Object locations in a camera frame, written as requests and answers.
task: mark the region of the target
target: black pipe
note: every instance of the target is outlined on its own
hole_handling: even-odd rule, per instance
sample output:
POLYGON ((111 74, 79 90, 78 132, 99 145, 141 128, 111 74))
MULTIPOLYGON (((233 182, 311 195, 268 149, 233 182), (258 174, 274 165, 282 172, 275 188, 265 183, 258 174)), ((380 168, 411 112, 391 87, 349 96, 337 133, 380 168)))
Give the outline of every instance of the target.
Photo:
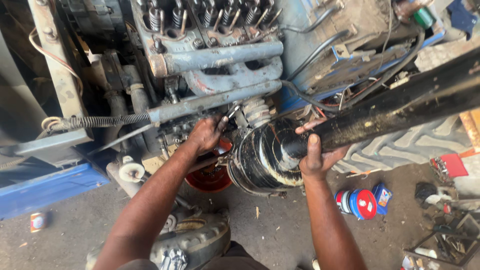
POLYGON ((235 144, 228 174, 250 194, 280 194, 303 184, 298 163, 307 154, 312 133, 320 136, 322 150, 329 151, 480 107, 478 59, 480 48, 416 75, 301 135, 295 134, 300 123, 273 120, 235 144))
POLYGON ((292 158, 307 154, 307 139, 316 133, 322 149, 332 150, 457 114, 480 106, 480 59, 476 49, 409 82, 382 93, 350 113, 324 122, 300 136, 285 138, 283 149, 292 158))

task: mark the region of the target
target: small can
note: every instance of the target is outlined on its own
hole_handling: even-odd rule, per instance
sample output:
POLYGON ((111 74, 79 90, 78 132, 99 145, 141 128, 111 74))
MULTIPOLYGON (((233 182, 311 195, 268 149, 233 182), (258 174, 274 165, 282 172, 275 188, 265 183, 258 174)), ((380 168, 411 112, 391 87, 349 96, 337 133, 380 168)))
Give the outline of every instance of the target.
POLYGON ((39 212, 30 215, 30 232, 35 233, 47 226, 45 213, 39 212))

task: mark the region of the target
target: right hand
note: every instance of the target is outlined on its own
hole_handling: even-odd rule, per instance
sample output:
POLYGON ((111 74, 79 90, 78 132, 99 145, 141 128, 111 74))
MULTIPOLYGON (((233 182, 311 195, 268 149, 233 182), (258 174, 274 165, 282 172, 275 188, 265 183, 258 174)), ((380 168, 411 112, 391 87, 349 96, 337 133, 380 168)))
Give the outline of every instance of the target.
MULTIPOLYGON (((325 122, 325 120, 315 120, 308 122, 297 128, 297 134, 312 129, 316 125, 325 122)), ((317 134, 312 134, 308 138, 307 156, 299 164, 302 178, 305 182, 325 180, 327 171, 332 168, 337 161, 342 159, 350 146, 341 147, 331 152, 322 153, 322 142, 317 134)))
POLYGON ((197 147, 197 155, 213 149, 220 141, 223 130, 227 127, 228 117, 215 115, 200 119, 188 136, 188 143, 197 147))

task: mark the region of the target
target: nut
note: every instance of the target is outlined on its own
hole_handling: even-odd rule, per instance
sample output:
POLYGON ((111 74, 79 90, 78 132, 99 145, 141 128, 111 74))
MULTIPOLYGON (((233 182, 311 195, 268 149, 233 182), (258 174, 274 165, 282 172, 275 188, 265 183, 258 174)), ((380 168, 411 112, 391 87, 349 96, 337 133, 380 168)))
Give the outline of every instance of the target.
POLYGON ((215 47, 215 46, 218 46, 218 40, 214 37, 211 37, 208 42, 207 42, 207 45, 209 47, 215 47))
POLYGON ((204 47, 204 41, 199 39, 199 38, 196 38, 193 40, 193 47, 195 49, 201 49, 204 47))

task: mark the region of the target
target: valve spring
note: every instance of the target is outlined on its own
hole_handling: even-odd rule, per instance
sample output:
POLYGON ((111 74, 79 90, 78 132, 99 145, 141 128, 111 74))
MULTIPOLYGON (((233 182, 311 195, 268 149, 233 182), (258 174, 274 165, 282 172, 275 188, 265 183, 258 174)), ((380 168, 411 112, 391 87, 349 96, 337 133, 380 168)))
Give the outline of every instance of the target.
POLYGON ((204 21, 203 21, 204 26, 205 27, 213 26, 215 24, 217 17, 218 17, 218 11, 212 6, 208 7, 205 10, 204 21))
POLYGON ((151 7, 148 11, 149 19, 150 19, 150 28, 153 31, 160 31, 160 9, 156 9, 151 7))
POLYGON ((262 11, 260 10, 260 8, 257 6, 253 6, 248 10, 247 18, 245 21, 249 25, 253 25, 257 23, 258 19, 260 19, 260 16, 262 16, 262 11))
POLYGON ((183 8, 174 8, 173 9, 173 16, 172 16, 172 23, 175 28, 181 28, 181 22, 183 20, 183 8))
POLYGON ((236 10, 231 6, 225 6, 225 12, 223 13, 222 24, 230 25, 235 17, 236 10))
POLYGON ((273 10, 273 8, 271 6, 267 6, 264 9, 264 12, 265 12, 265 10, 268 10, 268 12, 265 15, 264 19, 262 20, 262 23, 267 24, 273 19, 273 16, 275 16, 275 11, 273 10))
POLYGON ((268 105, 260 96, 253 97, 243 103, 243 114, 252 128, 257 128, 265 123, 270 122, 272 116, 270 115, 268 105))

